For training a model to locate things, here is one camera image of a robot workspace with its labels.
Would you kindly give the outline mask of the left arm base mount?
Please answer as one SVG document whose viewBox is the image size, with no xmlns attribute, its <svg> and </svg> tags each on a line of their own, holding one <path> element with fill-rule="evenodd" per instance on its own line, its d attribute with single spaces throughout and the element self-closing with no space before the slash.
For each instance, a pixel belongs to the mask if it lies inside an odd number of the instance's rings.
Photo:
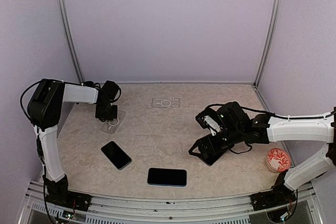
<svg viewBox="0 0 336 224">
<path fill-rule="evenodd" d="M 88 211 L 92 196 L 69 190 L 66 175 L 58 182 L 49 180 L 45 175 L 43 180 L 47 189 L 47 202 L 73 210 Z"/>
</svg>

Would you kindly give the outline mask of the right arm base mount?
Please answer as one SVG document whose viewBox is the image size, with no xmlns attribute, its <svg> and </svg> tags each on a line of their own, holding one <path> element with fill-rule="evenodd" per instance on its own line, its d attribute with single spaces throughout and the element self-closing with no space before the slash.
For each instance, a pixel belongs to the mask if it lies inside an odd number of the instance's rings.
<svg viewBox="0 0 336 224">
<path fill-rule="evenodd" d="M 297 200 L 296 192 L 284 185 L 275 186 L 271 190 L 250 196 L 254 211 L 278 207 Z"/>
</svg>

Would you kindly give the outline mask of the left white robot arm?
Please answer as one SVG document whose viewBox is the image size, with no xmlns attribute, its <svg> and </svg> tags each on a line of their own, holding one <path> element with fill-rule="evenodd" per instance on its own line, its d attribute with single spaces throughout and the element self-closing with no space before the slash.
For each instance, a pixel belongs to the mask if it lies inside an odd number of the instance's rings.
<svg viewBox="0 0 336 224">
<path fill-rule="evenodd" d="M 66 206 L 73 201 L 68 179 L 63 171 L 57 145 L 58 124 L 65 103 L 95 105 L 95 118 L 101 122 L 117 118 L 115 102 L 121 97 L 121 88 L 113 81 L 102 86 L 93 81 L 81 84 L 54 79 L 41 79 L 31 85 L 35 91 L 24 115 L 34 128 L 37 152 L 44 169 L 44 184 L 49 197 Z"/>
</svg>

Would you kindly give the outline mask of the blue smartphone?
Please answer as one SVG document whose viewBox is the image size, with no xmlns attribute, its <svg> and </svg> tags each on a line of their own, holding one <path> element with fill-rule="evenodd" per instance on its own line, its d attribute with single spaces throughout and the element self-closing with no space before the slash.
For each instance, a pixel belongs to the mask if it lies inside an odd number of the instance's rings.
<svg viewBox="0 0 336 224">
<path fill-rule="evenodd" d="M 150 168 L 147 182 L 149 185 L 185 187 L 187 171 L 184 169 Z"/>
</svg>

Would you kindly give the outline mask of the clear magsafe phone case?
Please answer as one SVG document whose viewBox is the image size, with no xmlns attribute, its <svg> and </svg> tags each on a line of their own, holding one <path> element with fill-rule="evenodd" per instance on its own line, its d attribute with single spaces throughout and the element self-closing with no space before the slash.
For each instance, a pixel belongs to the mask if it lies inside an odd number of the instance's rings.
<svg viewBox="0 0 336 224">
<path fill-rule="evenodd" d="M 121 126 L 122 121 L 124 120 L 125 116 L 126 116 L 125 111 L 118 111 L 117 118 L 111 121 L 104 122 L 101 127 L 101 131 L 107 134 L 114 134 L 118 130 L 118 128 Z"/>
</svg>

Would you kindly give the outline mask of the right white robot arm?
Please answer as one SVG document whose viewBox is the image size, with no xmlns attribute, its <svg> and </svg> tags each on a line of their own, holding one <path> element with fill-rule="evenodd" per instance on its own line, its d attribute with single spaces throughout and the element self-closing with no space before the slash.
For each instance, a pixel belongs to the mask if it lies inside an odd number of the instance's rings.
<svg viewBox="0 0 336 224">
<path fill-rule="evenodd" d="M 249 118 L 248 109 L 238 102 L 210 104 L 196 117 L 210 134 L 193 144 L 188 153 L 213 165 L 238 143 L 253 144 L 284 141 L 323 142 L 323 147 L 295 168 L 281 172 L 269 192 L 273 205 L 281 204 L 289 192 L 335 168 L 335 111 L 309 116 L 281 116 L 256 110 Z"/>
</svg>

